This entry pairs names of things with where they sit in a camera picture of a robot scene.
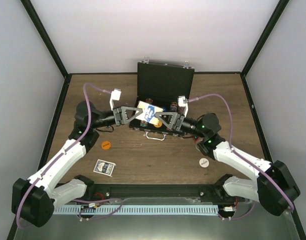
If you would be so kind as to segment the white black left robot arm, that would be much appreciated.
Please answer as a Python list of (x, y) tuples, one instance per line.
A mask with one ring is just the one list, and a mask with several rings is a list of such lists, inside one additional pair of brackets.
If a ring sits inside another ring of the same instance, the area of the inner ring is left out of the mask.
[(99, 138), (97, 128), (126, 125), (142, 113), (141, 108), (129, 106), (100, 111), (88, 100), (80, 102), (73, 130), (63, 147), (35, 174), (13, 184), (11, 211), (17, 227), (23, 228), (21, 220), (42, 227), (59, 207), (79, 198), (90, 202), (95, 196), (90, 179), (78, 176), (61, 186), (59, 181), (95, 145)]

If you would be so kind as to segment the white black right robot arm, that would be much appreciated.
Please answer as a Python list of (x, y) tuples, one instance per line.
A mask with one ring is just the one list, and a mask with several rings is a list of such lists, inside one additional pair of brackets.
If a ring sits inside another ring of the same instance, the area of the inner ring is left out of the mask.
[(207, 113), (199, 120), (169, 111), (157, 112), (155, 117), (170, 130), (200, 137), (200, 152), (224, 163), (247, 179), (230, 176), (215, 188), (216, 198), (222, 202), (242, 197), (260, 205), (270, 214), (280, 216), (285, 210), (294, 210), (294, 200), (301, 192), (288, 167), (282, 161), (270, 162), (252, 156), (219, 135), (220, 122), (215, 113)]

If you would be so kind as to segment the black poker chip case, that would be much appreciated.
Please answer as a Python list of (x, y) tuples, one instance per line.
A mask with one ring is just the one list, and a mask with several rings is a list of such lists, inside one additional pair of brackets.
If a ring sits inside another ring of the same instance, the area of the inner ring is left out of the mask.
[[(188, 100), (192, 88), (195, 69), (186, 61), (184, 65), (149, 62), (146, 57), (137, 63), (137, 94), (135, 107), (139, 101), (152, 99), (152, 105), (166, 108), (170, 112), (171, 102), (178, 103), (179, 96)], [(148, 123), (147, 127), (140, 126), (141, 121), (134, 119), (129, 127), (144, 132), (147, 139), (163, 141), (166, 136), (183, 137), (182, 131), (169, 130), (165, 125), (154, 127)]]

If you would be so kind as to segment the blue yellow card deck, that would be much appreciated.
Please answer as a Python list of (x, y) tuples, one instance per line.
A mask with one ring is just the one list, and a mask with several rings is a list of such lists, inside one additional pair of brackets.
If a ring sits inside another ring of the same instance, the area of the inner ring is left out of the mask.
[(155, 114), (164, 111), (163, 108), (144, 101), (139, 101), (137, 108), (142, 109), (142, 113), (138, 115), (136, 119), (152, 125), (157, 125), (159, 123), (159, 119), (155, 117)]

